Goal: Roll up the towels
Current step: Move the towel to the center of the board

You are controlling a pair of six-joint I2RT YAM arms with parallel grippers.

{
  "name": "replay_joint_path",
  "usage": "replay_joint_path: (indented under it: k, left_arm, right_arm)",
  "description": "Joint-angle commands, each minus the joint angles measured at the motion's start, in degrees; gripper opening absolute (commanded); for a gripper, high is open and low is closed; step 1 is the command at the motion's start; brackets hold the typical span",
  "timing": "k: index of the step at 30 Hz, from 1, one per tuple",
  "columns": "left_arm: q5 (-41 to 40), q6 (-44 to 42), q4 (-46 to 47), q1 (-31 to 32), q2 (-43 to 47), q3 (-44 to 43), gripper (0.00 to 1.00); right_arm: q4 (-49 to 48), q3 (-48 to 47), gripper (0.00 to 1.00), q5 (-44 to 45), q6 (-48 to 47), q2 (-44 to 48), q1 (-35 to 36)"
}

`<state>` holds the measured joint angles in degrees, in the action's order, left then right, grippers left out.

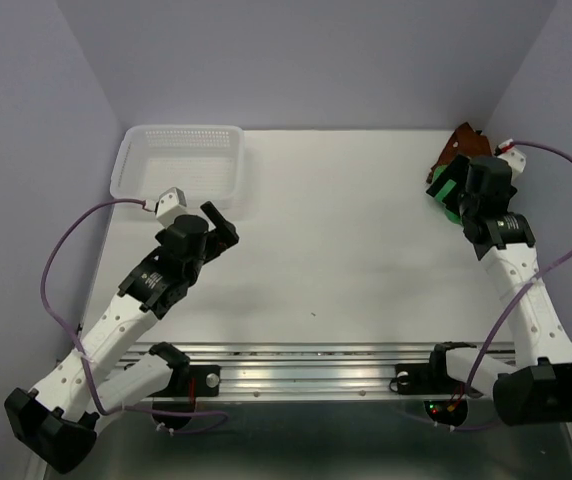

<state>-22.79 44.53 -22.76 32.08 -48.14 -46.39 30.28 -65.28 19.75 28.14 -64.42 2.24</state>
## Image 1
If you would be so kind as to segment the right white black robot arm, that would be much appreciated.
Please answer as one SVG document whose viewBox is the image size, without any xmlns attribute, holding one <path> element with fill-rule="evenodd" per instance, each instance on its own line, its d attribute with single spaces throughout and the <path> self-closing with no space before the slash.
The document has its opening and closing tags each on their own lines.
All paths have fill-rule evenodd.
<svg viewBox="0 0 572 480">
<path fill-rule="evenodd" d="M 507 325 L 515 362 L 481 347 L 445 342 L 426 366 L 429 384 L 491 398 L 508 426 L 572 422 L 572 341 L 562 326 L 538 264 L 536 240 L 526 218 L 509 209 L 516 169 L 506 157 L 458 154 L 433 177 L 428 195 L 455 214 L 477 260 L 498 292 L 503 312 L 492 327 Z"/>
</svg>

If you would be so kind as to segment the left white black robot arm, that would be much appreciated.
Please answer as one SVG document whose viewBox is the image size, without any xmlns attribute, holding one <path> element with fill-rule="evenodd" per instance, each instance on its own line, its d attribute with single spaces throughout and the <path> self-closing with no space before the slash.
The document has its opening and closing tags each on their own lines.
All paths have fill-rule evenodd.
<svg viewBox="0 0 572 480">
<path fill-rule="evenodd" d="M 110 373 L 129 348 L 183 300 L 204 265 L 237 245 L 239 236 L 212 202 L 201 214 L 186 211 L 178 194 L 152 207 L 161 230 L 157 247 L 118 286 L 105 312 L 84 335 L 61 325 L 73 348 L 54 370 L 4 401 L 14 436 L 59 474 L 78 467 L 100 433 L 126 412 L 158 419 L 173 432 L 202 414 L 195 403 L 204 374 L 189 357 L 160 342 L 116 376 Z"/>
</svg>

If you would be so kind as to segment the green microfibre towel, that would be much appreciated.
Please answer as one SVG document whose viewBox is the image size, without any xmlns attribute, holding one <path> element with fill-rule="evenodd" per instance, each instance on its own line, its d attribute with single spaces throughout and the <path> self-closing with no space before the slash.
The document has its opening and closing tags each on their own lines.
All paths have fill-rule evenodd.
<svg viewBox="0 0 572 480">
<path fill-rule="evenodd" d="M 462 224 L 462 222 L 461 222 L 461 217 L 460 217 L 460 207 L 459 207 L 458 210 L 446 210 L 442 204 L 440 204 L 440 203 L 438 203 L 438 204 L 442 207 L 443 213 L 445 214 L 446 218 L 447 218 L 450 222 L 452 222 L 452 223 L 454 223 L 454 224 L 457 224 L 457 225 L 461 225 L 461 224 Z"/>
</svg>

